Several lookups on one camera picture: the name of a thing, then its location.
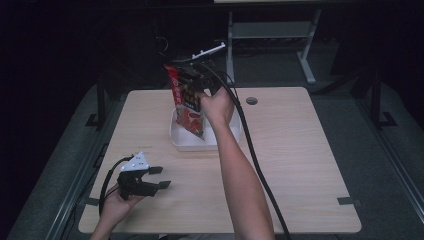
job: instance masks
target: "white container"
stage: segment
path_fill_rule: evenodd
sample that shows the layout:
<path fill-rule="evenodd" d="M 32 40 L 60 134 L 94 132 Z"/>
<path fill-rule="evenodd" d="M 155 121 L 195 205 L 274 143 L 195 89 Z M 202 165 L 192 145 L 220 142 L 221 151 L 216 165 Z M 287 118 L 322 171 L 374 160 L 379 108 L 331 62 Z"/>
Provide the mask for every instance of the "white container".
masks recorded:
<path fill-rule="evenodd" d="M 210 151 L 218 150 L 215 134 L 209 121 L 205 118 L 204 140 L 187 131 L 184 127 L 177 124 L 177 112 L 172 111 L 171 124 L 169 126 L 169 136 L 178 151 Z M 240 116 L 234 109 L 233 117 L 231 118 L 230 128 L 237 142 L 240 141 L 242 132 L 242 124 Z"/>

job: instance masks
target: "wooden table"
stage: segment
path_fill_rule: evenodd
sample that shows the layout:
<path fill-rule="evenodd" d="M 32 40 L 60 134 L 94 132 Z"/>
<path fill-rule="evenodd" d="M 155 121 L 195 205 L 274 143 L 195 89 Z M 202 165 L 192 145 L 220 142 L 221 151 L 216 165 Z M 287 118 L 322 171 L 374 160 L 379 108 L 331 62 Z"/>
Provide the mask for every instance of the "wooden table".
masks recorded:
<path fill-rule="evenodd" d="M 361 229 L 327 138 L 304 88 L 242 88 L 238 95 L 258 161 L 291 233 L 354 233 Z M 258 104 L 248 105 L 247 97 Z M 217 151 L 179 152 L 169 136 L 174 108 L 170 90 L 133 91 L 128 95 L 91 198 L 99 198 L 106 173 L 123 157 L 143 151 L 159 175 L 144 181 L 171 180 L 170 187 L 146 198 L 115 232 L 231 233 L 233 227 L 224 197 Z M 246 138 L 240 146 L 251 159 Z M 110 182 L 111 187 L 119 169 Z M 282 233 L 269 202 L 274 228 Z M 86 205 L 79 223 L 91 233 L 98 209 Z"/>

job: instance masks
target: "table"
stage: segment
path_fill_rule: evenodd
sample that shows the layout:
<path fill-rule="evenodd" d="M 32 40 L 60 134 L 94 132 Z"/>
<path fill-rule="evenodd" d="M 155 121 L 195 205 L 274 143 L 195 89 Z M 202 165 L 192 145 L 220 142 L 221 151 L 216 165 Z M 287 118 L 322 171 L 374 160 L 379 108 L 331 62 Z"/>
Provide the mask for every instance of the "table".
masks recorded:
<path fill-rule="evenodd" d="M 300 66 L 302 67 L 306 81 L 313 85 L 316 79 L 308 63 L 308 54 L 311 48 L 318 22 L 323 8 L 349 4 L 353 7 L 367 3 L 367 0 L 214 0 L 186 3 L 150 3 L 148 9 L 152 11 L 177 11 L 191 10 L 193 12 L 225 10 L 229 12 L 227 28 L 227 56 L 226 73 L 227 82 L 236 82 L 233 61 L 233 40 L 258 39 L 258 38 L 303 38 L 305 44 L 300 51 L 296 52 Z M 304 8 L 313 8 L 314 13 L 302 21 L 278 21 L 278 22 L 236 22 L 233 21 L 233 12 L 241 10 L 260 11 L 261 9 L 287 9 L 297 6 L 295 11 L 305 11 Z"/>
<path fill-rule="evenodd" d="M 246 115 L 258 161 L 291 233 L 354 233 L 361 223 L 349 197 L 308 92 L 300 87 L 241 88 L 238 95 Z M 258 99 L 248 105 L 247 97 Z M 94 183 L 98 198 L 107 171 L 119 159 L 143 151 L 159 175 L 144 181 L 171 180 L 166 190 L 146 198 L 115 232 L 231 233 L 217 151 L 179 152 L 169 136 L 174 108 L 170 90 L 133 91 L 128 95 Z M 246 138 L 240 146 L 251 160 Z M 117 179 L 115 171 L 111 187 Z M 269 202 L 274 228 L 282 233 Z M 98 209 L 86 205 L 79 229 L 91 233 Z"/>

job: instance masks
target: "snack bag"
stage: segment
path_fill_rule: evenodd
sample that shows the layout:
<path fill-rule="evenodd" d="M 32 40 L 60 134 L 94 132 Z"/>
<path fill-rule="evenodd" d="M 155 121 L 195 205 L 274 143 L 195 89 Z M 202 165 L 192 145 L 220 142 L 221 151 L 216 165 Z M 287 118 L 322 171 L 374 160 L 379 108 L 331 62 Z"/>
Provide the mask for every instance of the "snack bag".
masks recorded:
<path fill-rule="evenodd" d="M 171 81 L 174 96 L 177 124 L 187 131 L 203 139 L 204 116 L 200 110 L 200 99 L 195 96 L 195 91 L 190 84 L 182 81 L 179 70 L 173 66 L 165 65 Z"/>

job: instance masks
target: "hand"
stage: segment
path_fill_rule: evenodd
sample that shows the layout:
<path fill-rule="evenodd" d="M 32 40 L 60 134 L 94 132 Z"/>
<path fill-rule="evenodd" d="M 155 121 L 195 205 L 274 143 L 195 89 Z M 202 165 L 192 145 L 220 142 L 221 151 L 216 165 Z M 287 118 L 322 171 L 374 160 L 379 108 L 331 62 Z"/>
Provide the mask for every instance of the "hand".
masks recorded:
<path fill-rule="evenodd" d="M 128 200 L 122 199 L 118 184 L 110 188 L 106 193 L 102 215 L 99 223 L 91 236 L 91 239 L 108 239 L 115 226 L 121 222 L 140 202 L 143 196 L 130 195 Z"/>
<path fill-rule="evenodd" d="M 234 103 L 224 87 L 212 97 L 204 92 L 198 92 L 196 96 L 200 98 L 200 104 L 212 128 L 228 126 L 233 116 Z"/>

